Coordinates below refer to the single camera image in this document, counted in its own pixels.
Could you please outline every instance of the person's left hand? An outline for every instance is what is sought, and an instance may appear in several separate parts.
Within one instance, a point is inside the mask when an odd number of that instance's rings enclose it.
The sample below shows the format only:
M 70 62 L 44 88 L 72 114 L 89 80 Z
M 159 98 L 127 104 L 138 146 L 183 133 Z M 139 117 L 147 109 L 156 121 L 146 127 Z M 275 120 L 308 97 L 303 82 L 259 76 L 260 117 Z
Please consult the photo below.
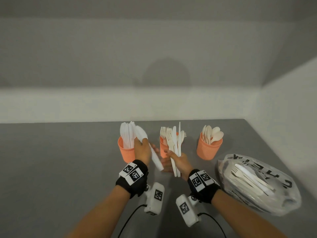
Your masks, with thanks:
M 147 165 L 147 167 L 149 166 L 152 152 L 149 146 L 149 141 L 146 138 L 142 140 L 142 143 L 138 140 L 138 138 L 134 139 L 134 155 L 136 160 L 141 160 Z

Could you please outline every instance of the person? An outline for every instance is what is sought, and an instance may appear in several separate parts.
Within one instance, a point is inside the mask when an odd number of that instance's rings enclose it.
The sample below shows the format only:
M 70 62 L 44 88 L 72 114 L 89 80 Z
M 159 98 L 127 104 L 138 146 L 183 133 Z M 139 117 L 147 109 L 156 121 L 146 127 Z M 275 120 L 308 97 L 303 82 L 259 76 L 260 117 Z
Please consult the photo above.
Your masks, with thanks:
M 155 152 L 159 153 L 155 145 L 152 145 L 152 147 Z M 148 140 L 143 139 L 141 143 L 136 138 L 134 140 L 134 152 L 136 159 L 134 162 L 137 163 L 138 167 L 142 168 L 143 173 L 146 173 L 151 158 L 151 149 Z M 188 161 L 186 154 L 182 153 L 182 155 L 178 157 L 172 151 L 165 150 L 165 152 L 168 158 L 164 158 L 161 161 L 164 167 L 163 172 L 173 172 L 171 159 L 169 157 L 174 159 L 177 168 L 181 172 L 181 177 L 185 181 L 188 181 L 189 176 L 197 171 Z M 131 188 L 133 185 L 129 186 L 125 184 L 125 179 L 123 177 L 121 178 L 121 181 L 120 178 L 118 179 L 110 195 L 84 216 L 66 238 L 111 237 L 129 199 L 135 194 L 138 194 L 138 192 Z M 139 187 L 144 185 L 146 185 L 146 179 L 138 183 Z M 210 189 L 204 194 L 199 193 L 200 194 L 196 193 L 195 196 L 198 196 L 198 199 L 203 202 L 211 203 L 240 237 L 286 237 L 267 220 L 223 192 L 216 183 L 210 185 Z

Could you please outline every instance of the black wrist brace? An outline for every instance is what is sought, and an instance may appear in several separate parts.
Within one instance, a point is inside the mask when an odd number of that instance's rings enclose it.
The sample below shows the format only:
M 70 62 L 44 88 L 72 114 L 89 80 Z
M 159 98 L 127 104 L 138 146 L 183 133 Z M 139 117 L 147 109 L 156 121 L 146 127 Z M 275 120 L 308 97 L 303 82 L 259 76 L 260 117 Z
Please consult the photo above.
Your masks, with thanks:
M 189 188 L 192 194 L 204 203 L 211 204 L 217 190 L 220 189 L 218 183 L 211 178 L 204 170 L 194 169 L 189 174 L 188 180 Z
M 149 173 L 146 164 L 144 164 L 141 160 L 134 160 L 132 163 L 137 166 L 131 169 L 127 176 L 129 176 L 128 178 L 133 181 L 133 184 L 129 185 L 127 180 L 122 176 L 120 176 L 116 182 L 116 185 L 121 186 L 131 194 L 130 199 L 135 195 L 140 196 L 143 194 L 146 189 L 147 175 Z M 138 173 L 136 170 L 137 168 L 141 170 L 143 176 Z

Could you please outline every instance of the person's right hand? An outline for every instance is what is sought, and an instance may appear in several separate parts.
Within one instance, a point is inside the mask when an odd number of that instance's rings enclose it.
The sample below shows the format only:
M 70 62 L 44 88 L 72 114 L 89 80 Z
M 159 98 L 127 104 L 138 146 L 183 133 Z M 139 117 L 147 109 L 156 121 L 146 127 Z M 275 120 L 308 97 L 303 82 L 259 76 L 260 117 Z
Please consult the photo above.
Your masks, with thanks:
M 165 149 L 164 152 L 166 153 L 167 158 L 163 158 L 161 160 L 161 163 L 163 164 L 164 170 L 163 172 L 170 172 L 173 173 L 173 167 L 172 167 L 172 158 L 175 161 L 176 167 L 179 169 L 182 178 L 187 181 L 188 175 L 190 172 L 194 169 L 192 165 L 189 163 L 187 159 L 187 155 L 182 153 L 180 157 L 178 157 L 174 152 Z

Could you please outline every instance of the perforated orange cup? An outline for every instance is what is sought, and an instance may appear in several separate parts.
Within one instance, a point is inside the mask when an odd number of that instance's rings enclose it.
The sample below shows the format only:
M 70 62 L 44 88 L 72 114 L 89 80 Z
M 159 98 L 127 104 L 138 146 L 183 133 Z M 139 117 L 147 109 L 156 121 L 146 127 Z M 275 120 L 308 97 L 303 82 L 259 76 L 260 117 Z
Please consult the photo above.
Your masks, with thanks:
M 161 136 L 159 137 L 159 148 L 160 148 L 160 152 L 161 152 L 161 157 L 167 158 L 164 150 L 168 149 L 168 145 L 163 144 L 163 138 Z
M 212 142 L 212 144 L 206 144 L 203 141 L 203 134 L 200 133 L 199 141 L 197 145 L 197 155 L 203 160 L 212 160 L 218 149 L 222 144 L 222 139 L 219 141 Z
M 123 139 L 121 136 L 118 139 L 118 146 L 120 148 L 122 158 L 126 163 L 130 163 L 135 160 L 134 148 L 123 148 Z

